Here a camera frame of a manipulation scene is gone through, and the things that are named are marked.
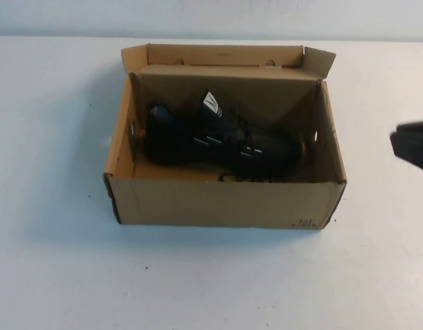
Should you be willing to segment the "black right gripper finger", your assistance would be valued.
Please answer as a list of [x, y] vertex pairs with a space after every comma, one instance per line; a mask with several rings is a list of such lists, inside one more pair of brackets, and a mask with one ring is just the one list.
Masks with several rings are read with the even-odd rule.
[[401, 123], [396, 127], [397, 133], [423, 133], [423, 120]]
[[393, 132], [390, 140], [396, 157], [423, 169], [423, 133]]

